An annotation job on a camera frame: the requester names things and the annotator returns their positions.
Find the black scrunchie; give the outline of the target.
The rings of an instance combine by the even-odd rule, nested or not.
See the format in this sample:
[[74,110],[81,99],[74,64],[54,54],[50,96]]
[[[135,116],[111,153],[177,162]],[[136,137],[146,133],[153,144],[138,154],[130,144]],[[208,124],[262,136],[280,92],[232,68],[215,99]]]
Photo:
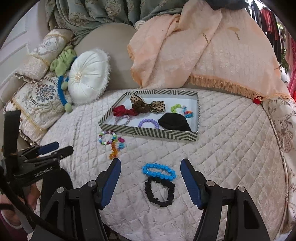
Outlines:
[[159,177],[149,177],[144,183],[148,200],[160,207],[172,205],[174,200],[175,184],[170,180]]

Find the red satin hair bow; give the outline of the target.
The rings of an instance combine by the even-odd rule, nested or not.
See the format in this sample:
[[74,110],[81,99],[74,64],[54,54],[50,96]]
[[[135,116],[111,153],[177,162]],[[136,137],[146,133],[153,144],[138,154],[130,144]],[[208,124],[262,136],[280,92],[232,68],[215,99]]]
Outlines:
[[119,106],[115,107],[112,110],[112,112],[113,112],[113,115],[116,117],[124,116],[124,115],[128,115],[128,116],[139,115],[139,112],[137,112],[134,108],[126,109],[124,105],[119,105]]

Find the leopard print hair bow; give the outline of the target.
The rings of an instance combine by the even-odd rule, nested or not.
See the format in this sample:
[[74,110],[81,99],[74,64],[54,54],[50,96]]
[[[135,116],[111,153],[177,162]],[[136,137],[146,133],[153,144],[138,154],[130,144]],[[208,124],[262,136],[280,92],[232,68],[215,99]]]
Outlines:
[[130,97],[132,108],[138,113],[163,113],[165,111],[165,103],[163,101],[152,101],[146,103],[141,97],[132,94]]

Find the embroidered floral square pillow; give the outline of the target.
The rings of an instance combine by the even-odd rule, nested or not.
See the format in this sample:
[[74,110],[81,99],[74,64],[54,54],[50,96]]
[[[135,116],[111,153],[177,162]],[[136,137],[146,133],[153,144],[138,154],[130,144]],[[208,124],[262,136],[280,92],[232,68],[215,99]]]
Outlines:
[[3,112],[14,110],[21,111],[20,136],[30,145],[39,144],[65,112],[55,73],[47,73],[38,83],[24,84],[6,103]]

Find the cream quilted bedspread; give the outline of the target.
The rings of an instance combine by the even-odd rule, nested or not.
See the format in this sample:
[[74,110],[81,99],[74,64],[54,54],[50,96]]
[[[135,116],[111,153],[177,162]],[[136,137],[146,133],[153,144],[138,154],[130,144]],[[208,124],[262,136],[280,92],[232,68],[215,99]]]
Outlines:
[[[98,101],[64,113],[42,138],[40,145],[57,141],[61,148],[74,147],[74,153],[61,161],[74,188],[109,166],[111,149],[98,142],[98,122],[125,91],[108,91]],[[121,175],[110,204],[100,211],[102,220],[129,240],[192,240],[202,211],[192,203],[180,173],[180,162],[188,158],[220,187],[244,186],[274,240],[286,211],[286,171],[266,112],[244,97],[197,92],[201,114],[197,141],[117,134],[125,139],[126,148],[119,154]],[[144,192],[147,177],[142,166],[153,162],[177,173],[175,198],[166,208],[149,202]]]

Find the embroidered bolster pillow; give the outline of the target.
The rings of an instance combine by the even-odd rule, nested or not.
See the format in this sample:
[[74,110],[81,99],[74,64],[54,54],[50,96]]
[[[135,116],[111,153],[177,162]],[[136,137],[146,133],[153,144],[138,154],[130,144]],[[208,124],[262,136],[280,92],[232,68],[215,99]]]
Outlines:
[[53,29],[42,42],[20,64],[14,76],[24,82],[40,81],[54,59],[62,52],[73,38],[74,33],[68,29]]

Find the white round satin cushion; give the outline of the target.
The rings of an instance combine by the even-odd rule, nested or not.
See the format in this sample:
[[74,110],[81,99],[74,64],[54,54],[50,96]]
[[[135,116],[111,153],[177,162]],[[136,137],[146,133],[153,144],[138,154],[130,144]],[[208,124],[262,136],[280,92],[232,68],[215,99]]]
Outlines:
[[68,77],[68,91],[75,105],[94,102],[109,83],[109,56],[97,48],[83,52],[72,64]]

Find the green blue plush toy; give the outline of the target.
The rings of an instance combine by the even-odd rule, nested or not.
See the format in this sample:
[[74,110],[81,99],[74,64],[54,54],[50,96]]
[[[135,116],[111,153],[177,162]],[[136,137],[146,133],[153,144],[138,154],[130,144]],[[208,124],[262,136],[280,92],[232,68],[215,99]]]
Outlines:
[[64,91],[68,87],[69,77],[66,77],[66,79],[64,79],[64,75],[70,69],[76,58],[77,55],[73,46],[68,45],[62,50],[61,54],[50,64],[50,71],[55,72],[56,76],[58,77],[58,96],[67,113],[71,113],[73,108],[72,105],[68,103],[65,98]]

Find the striped shallow tray box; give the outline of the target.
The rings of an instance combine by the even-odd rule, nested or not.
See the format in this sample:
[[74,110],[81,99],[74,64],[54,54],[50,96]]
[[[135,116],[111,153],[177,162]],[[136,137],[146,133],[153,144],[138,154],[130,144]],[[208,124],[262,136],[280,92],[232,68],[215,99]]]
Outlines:
[[[191,128],[191,132],[166,130],[161,126],[156,128],[152,123],[144,123],[141,127],[138,125],[142,120],[155,120],[158,121],[165,113],[145,113],[137,116],[131,116],[130,122],[124,125],[126,119],[118,122],[115,121],[116,117],[113,115],[112,110],[119,106],[124,105],[126,109],[131,109],[132,103],[130,97],[136,94],[143,99],[146,103],[152,101],[163,101],[165,103],[165,113],[171,111],[171,107],[176,104],[185,106],[187,110],[193,112],[193,117],[188,118],[187,122]],[[170,140],[190,141],[197,140],[200,122],[200,106],[199,96],[196,90],[190,89],[163,89],[163,90],[134,90],[124,92],[116,102],[106,111],[106,113],[99,120],[98,124],[103,131],[113,131],[118,133],[131,134],[136,136],[152,137],[152,138],[166,138]]]

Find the small red tag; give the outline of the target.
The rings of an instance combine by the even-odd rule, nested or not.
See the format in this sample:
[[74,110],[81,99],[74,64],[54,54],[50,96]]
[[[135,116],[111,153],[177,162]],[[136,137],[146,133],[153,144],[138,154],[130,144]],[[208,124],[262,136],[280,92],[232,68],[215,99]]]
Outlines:
[[254,98],[254,99],[253,99],[253,102],[254,102],[255,104],[261,104],[261,103],[262,103],[262,101],[261,101],[260,99],[258,99],[258,98]]

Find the floral cream bed cover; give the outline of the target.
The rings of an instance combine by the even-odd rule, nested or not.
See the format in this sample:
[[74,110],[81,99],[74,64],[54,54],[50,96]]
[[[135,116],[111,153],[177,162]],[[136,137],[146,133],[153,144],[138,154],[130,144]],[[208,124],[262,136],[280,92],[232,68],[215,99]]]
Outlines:
[[280,233],[288,233],[295,226],[295,101],[276,96],[263,101],[262,106],[271,121],[283,158],[286,197]]

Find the green damask curtain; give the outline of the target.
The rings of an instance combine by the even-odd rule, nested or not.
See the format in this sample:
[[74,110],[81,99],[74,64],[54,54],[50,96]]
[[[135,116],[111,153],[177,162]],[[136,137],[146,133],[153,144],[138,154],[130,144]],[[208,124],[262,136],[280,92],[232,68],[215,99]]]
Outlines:
[[49,29],[63,28],[74,33],[71,40],[77,45],[94,29],[110,23],[134,26],[137,21],[148,21],[158,15],[179,14],[186,1],[45,1]]

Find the peach fringed blanket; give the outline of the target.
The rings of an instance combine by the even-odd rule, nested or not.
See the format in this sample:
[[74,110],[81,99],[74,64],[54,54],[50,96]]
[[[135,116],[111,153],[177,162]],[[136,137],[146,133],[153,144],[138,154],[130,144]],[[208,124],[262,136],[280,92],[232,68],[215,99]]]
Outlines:
[[189,83],[250,99],[290,99],[269,40],[244,9],[188,1],[180,14],[145,22],[127,50],[132,78],[142,88]]

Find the hanging clothes rack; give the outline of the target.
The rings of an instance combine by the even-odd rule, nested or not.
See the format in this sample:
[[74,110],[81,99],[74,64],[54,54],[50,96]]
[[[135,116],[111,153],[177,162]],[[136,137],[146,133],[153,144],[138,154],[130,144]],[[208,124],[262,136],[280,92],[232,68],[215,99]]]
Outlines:
[[269,39],[288,91],[295,97],[295,40],[279,18],[261,1],[248,1],[246,8]]

